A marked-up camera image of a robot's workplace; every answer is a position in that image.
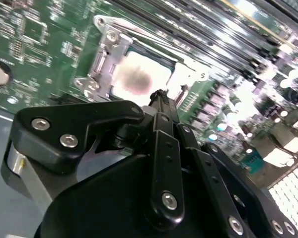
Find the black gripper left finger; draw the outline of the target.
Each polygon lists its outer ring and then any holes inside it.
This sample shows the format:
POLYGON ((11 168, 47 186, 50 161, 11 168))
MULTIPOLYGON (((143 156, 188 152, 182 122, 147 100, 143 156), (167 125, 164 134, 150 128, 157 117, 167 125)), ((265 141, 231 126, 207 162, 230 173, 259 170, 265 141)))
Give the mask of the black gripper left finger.
POLYGON ((157 231, 175 229, 185 203, 176 123, 158 90, 147 107, 131 101, 26 108, 14 116, 1 174, 46 213, 66 189, 131 156, 149 159, 144 216, 157 231))

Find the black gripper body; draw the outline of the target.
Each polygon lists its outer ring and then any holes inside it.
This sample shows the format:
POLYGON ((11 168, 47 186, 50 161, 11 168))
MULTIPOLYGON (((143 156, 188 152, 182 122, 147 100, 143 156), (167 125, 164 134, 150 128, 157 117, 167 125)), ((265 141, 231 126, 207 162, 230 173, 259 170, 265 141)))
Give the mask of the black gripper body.
POLYGON ((37 238, 225 238, 202 184, 184 174, 185 216, 173 230, 157 231, 145 218, 149 203, 147 156, 131 156, 66 189, 51 203, 37 238))

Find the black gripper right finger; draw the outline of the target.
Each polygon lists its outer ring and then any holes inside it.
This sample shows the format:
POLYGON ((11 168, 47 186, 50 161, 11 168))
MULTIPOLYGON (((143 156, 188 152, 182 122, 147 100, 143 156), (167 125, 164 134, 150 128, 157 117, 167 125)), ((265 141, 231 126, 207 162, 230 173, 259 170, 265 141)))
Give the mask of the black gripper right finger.
POLYGON ((207 238, 298 238, 295 225, 215 144, 202 146, 179 122, 175 102, 164 97, 164 109, 176 123, 182 167, 189 170, 188 198, 200 206, 207 238))

